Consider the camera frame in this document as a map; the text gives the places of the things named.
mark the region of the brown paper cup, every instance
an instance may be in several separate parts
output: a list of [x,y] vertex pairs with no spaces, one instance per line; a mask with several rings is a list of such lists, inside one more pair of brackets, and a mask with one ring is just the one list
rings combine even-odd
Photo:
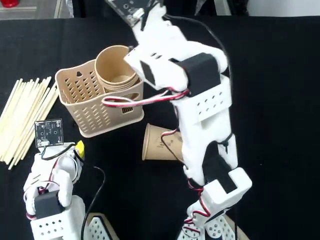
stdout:
[[135,71],[125,62],[128,47],[110,46],[101,51],[95,59],[95,74],[101,83],[109,86],[123,86],[133,80]]
[[[147,124],[144,133],[142,160],[176,160],[175,156],[166,148],[161,141],[161,134],[169,129]],[[165,143],[182,160],[182,138],[181,133],[163,137]]]
[[121,85],[121,86],[110,86],[104,82],[100,82],[100,84],[105,88],[107,89],[108,91],[110,92],[114,92],[114,91],[121,91],[121,90],[126,90],[128,88],[131,88],[133,85],[139,83],[139,77],[138,75],[136,75],[132,81],[124,84],[124,85]]

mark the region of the black table surface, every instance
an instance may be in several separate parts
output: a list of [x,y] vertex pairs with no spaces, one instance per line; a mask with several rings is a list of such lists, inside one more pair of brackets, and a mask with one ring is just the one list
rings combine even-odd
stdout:
[[[311,239],[320,165],[320,17],[202,20],[229,53],[231,124],[239,165],[253,182],[238,204],[238,224],[253,240],[297,239],[297,234]],[[189,40],[218,46],[202,27],[174,23]],[[108,46],[135,44],[130,28],[114,19],[0,21],[0,110],[19,78],[53,77]],[[145,85],[144,97],[154,94]],[[197,194],[188,189],[179,162],[142,161],[146,124],[175,127],[169,103],[143,109],[142,121],[87,139],[59,100],[48,119],[62,118],[65,141],[83,140],[87,161],[106,171],[93,210],[107,216],[120,239],[173,240]],[[32,145],[11,171],[0,164],[1,239],[32,239],[22,197],[36,152]],[[74,193],[88,206],[101,180],[84,168]]]

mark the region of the circuit board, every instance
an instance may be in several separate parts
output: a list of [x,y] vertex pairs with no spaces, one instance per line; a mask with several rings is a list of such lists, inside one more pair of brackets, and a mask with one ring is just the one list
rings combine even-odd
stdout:
[[149,0],[105,0],[116,13],[123,18],[123,20],[129,24],[130,27],[136,25],[140,20],[134,18],[133,14],[139,10],[144,9]]
[[64,144],[62,119],[35,121],[34,129],[37,148]]

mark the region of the perforated basket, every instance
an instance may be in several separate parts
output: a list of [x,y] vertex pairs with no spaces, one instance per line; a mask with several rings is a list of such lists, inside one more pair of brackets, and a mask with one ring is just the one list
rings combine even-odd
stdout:
[[111,130],[136,123],[143,119],[142,106],[113,108],[101,103],[105,96],[143,98],[143,82],[121,91],[105,92],[95,73],[95,60],[72,68],[61,69],[55,74],[59,99],[77,123],[80,133],[91,138]]

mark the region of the stacked paper cups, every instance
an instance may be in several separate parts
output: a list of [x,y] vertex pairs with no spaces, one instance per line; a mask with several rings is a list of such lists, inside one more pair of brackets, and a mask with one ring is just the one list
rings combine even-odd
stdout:
[[128,47],[110,46],[96,57],[94,70],[99,83],[107,92],[126,90],[139,83],[138,75],[124,61]]

